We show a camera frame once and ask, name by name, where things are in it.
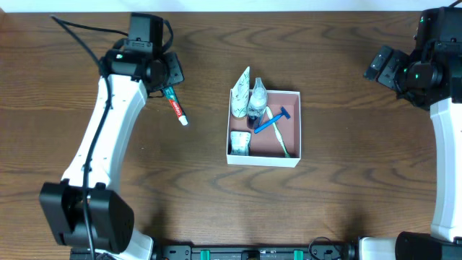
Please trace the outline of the blue disposable razor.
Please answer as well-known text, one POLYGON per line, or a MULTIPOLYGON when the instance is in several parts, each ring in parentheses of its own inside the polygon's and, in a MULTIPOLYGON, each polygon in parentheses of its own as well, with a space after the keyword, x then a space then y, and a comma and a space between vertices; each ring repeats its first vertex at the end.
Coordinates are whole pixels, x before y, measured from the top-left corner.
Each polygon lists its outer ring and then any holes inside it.
POLYGON ((290 114, 287 112, 287 110, 284 107, 281 107, 281 112, 279 114, 273 116, 273 118, 269 119, 267 122, 261 124, 258 128, 256 128, 254 130, 254 133, 255 134, 260 133, 268 126, 272 125, 273 123, 276 123, 280 118, 286 118, 286 119, 291 118, 290 114))

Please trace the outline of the white green soap packet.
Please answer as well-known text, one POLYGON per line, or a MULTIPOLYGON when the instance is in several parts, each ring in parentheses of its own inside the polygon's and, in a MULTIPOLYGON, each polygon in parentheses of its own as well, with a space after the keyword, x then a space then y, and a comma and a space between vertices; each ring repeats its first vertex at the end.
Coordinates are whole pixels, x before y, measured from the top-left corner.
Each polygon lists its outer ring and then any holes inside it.
POLYGON ((231 131, 231 155, 249 156, 251 133, 246 131, 231 131))

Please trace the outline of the red green toothpaste tube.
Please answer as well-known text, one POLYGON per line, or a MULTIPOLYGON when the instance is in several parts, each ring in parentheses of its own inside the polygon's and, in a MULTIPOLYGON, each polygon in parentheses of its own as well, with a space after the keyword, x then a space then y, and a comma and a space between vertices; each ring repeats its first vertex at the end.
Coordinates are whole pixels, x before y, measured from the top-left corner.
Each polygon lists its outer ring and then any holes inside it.
POLYGON ((173 86, 169 86, 169 87, 164 88, 162 90, 162 94, 169 101, 169 103, 172 106, 173 110, 175 111, 175 114, 176 114, 178 120, 180 121, 180 123, 183 126, 187 126, 188 125, 188 119, 187 119, 185 113, 183 112, 183 109, 180 106, 180 103, 178 101, 178 97, 175 94, 175 90, 174 90, 173 86))

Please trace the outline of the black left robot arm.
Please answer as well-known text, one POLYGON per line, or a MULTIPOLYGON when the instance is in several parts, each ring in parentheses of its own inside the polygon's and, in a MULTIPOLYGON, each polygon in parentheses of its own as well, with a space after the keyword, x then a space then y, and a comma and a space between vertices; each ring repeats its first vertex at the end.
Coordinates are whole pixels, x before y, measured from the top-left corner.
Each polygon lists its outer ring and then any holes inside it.
POLYGON ((159 259, 154 238, 136 229, 134 211, 121 198, 121 169, 149 94, 170 95, 183 71, 174 52, 113 49, 103 65, 79 149, 58 183, 43 184, 40 206, 57 244, 72 247, 71 259, 159 259))

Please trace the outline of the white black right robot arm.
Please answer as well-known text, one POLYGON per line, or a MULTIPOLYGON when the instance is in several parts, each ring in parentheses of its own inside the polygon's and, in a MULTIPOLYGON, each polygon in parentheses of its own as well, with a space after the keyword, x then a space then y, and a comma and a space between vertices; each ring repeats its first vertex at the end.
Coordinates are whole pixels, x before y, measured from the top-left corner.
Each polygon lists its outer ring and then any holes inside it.
POLYGON ((366 79, 429 111, 437 150, 437 193, 429 233, 364 237, 358 259, 461 259, 461 48, 428 40, 410 55, 383 46, 366 79))

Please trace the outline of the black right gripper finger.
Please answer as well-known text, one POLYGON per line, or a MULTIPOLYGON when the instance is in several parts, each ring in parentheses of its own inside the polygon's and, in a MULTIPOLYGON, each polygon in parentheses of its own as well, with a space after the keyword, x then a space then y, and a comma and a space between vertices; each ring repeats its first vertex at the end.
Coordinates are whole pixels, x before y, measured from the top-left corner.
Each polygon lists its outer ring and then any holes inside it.
POLYGON ((408 55, 395 49, 381 49, 382 59, 377 82, 392 90, 398 90, 398 80, 408 64, 408 55))
POLYGON ((364 73, 364 78, 370 81, 386 81, 393 79, 393 49, 384 45, 376 54, 364 73))

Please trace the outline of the white bamboo-print cream tube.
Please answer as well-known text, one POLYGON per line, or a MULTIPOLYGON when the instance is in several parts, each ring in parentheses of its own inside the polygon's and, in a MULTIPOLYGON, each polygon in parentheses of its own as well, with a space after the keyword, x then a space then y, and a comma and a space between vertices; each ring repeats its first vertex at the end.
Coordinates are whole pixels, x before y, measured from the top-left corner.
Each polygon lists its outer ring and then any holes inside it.
POLYGON ((234 117, 244 118, 247 116, 249 93, 250 67, 248 66, 231 90, 230 108, 234 117))

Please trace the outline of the green white toothbrush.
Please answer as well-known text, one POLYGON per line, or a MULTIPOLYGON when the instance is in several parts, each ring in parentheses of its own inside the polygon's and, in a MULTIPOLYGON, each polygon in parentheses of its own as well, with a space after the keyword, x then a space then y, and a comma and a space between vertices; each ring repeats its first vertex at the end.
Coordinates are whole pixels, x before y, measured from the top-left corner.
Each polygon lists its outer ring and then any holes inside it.
MULTIPOLYGON (((273 113, 272 113, 270 107, 268 107, 268 106, 266 107, 266 115, 268 116, 269 119, 272 119, 272 118, 274 117, 274 115, 273 115, 273 113)), ((280 143, 280 145, 281 145, 281 147, 282 147, 282 149, 283 149, 283 151, 284 151, 284 156, 285 156, 286 158, 291 158, 291 156, 290 156, 290 154, 288 153, 287 148, 286 148, 286 146, 285 146, 285 144, 284 144, 284 140, 283 140, 282 134, 281 134, 281 132, 280 132, 278 126, 276 125, 275 122, 273 122, 272 126, 273 126, 273 128, 274 128, 274 132, 275 132, 275 135, 276 135, 276 139, 279 141, 279 143, 280 143)))

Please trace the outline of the clear bottle blue liquid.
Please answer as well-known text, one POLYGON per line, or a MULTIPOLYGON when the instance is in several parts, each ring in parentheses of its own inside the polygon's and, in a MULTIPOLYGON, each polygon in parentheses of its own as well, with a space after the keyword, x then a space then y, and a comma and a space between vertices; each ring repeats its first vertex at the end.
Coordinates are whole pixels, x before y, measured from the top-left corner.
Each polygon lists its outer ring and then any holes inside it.
POLYGON ((268 94, 262 79, 256 78, 256 82, 250 96, 248 104, 248 121, 249 129, 256 129, 259 127, 267 106, 268 94))

